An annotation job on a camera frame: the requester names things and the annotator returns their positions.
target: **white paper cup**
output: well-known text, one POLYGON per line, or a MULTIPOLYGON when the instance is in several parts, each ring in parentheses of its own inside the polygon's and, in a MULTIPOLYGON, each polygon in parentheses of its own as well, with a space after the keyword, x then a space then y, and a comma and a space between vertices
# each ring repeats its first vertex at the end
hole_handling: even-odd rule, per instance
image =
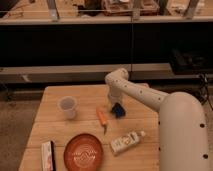
POLYGON ((76 99, 71 96, 63 97, 58 101, 59 109, 68 119, 73 119, 76 116, 76 105, 76 99))

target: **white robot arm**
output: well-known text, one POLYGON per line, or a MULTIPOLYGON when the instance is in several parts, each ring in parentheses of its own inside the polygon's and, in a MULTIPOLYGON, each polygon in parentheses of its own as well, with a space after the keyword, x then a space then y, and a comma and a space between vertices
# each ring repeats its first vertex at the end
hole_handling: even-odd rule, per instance
POLYGON ((105 81, 112 105, 122 103, 124 92, 158 112, 160 171, 209 171, 205 115, 196 98, 134 84, 124 68, 109 73, 105 81))

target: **floor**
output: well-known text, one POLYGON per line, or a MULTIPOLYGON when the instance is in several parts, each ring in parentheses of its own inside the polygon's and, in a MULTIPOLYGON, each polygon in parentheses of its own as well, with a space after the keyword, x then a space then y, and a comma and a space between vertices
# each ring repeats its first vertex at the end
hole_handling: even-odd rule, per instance
MULTIPOLYGON (((43 90, 14 91, 5 99, 0 89, 0 170, 18 170, 43 90)), ((211 170, 213 170, 213 112, 204 105, 208 126, 211 170)))

